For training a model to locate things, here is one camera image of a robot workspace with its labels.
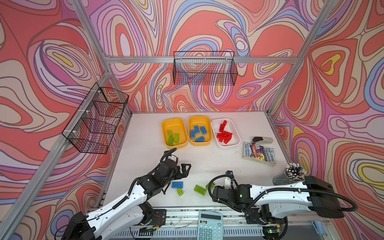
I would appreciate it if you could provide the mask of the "small green lego brick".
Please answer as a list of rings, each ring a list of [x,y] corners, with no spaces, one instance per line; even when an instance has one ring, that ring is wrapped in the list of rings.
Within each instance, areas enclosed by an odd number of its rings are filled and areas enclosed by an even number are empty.
[[[177,189],[177,193],[180,197],[184,194],[182,189]]]

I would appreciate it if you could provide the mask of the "white plastic container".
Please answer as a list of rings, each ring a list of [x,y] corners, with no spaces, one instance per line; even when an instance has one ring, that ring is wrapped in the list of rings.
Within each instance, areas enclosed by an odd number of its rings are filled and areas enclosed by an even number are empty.
[[[235,148],[242,142],[235,124],[228,118],[212,120],[211,128],[219,149]]]

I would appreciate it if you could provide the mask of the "blue lego brick studs up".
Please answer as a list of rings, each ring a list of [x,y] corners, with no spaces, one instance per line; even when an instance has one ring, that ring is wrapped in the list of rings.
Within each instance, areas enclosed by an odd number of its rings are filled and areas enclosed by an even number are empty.
[[[205,128],[204,126],[201,126],[200,129],[201,129],[201,133],[202,133],[203,135],[206,135],[206,134],[208,133],[207,130],[206,130],[206,128]]]

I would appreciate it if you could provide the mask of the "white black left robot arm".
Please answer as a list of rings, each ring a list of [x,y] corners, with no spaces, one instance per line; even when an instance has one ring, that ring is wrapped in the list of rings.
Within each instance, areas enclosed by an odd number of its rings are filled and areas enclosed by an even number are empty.
[[[165,224],[166,210],[154,210],[148,200],[164,193],[174,180],[189,175],[190,164],[178,165],[166,159],[147,175],[134,180],[128,192],[88,214],[81,212],[70,219],[63,240],[109,240],[135,225],[158,229]]]

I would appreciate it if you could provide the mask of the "teal calculator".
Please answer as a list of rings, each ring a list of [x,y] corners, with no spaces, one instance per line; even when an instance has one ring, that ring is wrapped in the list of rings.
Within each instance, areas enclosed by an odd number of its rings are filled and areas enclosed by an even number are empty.
[[[198,220],[198,240],[222,240],[223,233],[222,214],[217,212],[200,212]]]

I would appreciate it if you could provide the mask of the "yellow left plastic container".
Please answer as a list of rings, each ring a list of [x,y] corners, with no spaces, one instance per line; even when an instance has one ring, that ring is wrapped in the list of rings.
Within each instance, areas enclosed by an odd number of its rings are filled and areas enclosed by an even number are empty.
[[[168,130],[171,130],[173,133],[173,136],[175,134],[179,134],[179,143],[175,144],[173,146],[168,146]],[[173,118],[173,119],[168,119],[163,121],[162,123],[162,132],[163,132],[163,137],[164,137],[164,143],[166,147],[171,150],[173,148],[181,149],[187,146],[188,144],[188,134],[187,134],[187,129],[185,126],[184,121],[181,118]]]

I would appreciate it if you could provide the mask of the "cup of pencils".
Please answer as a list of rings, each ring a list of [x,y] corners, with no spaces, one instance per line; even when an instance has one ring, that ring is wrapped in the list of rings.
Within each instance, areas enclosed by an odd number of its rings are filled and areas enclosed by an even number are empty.
[[[274,176],[273,184],[275,186],[280,186],[302,182],[306,175],[307,171],[305,168],[297,163],[290,163],[280,174]]]

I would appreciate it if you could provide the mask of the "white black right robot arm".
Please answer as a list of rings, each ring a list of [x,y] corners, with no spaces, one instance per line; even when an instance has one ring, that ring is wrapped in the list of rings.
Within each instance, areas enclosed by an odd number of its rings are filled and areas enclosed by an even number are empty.
[[[208,183],[208,193],[213,202],[238,213],[260,208],[264,221],[311,212],[322,218],[341,219],[346,212],[358,210],[353,200],[337,194],[331,184],[313,176],[287,185],[258,186],[238,184],[234,176],[225,174]]]

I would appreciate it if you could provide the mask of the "yellow plastic container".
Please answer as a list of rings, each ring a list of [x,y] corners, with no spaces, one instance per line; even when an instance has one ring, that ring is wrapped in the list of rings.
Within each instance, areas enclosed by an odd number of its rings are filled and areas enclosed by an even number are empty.
[[[189,141],[193,146],[208,146],[213,134],[211,130],[211,120],[206,116],[192,116],[189,118]]]
[[[171,130],[173,133],[173,136],[175,134],[179,134],[179,143],[175,144],[173,146],[168,146],[168,130]],[[164,137],[164,143],[166,147],[171,150],[173,148],[181,149],[187,146],[188,144],[188,134],[187,134],[187,129],[185,126],[184,121],[181,118],[173,118],[173,119],[168,119],[163,121],[162,123],[162,132],[163,132],[163,137]]]

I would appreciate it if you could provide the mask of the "yellow middle plastic container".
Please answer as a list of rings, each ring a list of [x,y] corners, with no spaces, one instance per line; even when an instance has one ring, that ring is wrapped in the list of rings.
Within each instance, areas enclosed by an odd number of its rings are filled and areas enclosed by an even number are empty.
[[[189,118],[189,141],[193,146],[208,146],[213,134],[211,130],[211,120],[206,116],[192,116]]]

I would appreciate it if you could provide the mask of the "black and beige stapler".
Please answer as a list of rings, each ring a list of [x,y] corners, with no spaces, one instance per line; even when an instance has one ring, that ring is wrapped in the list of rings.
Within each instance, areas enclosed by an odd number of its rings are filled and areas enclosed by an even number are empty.
[[[273,139],[269,137],[253,137],[252,145],[268,145],[273,143]]]

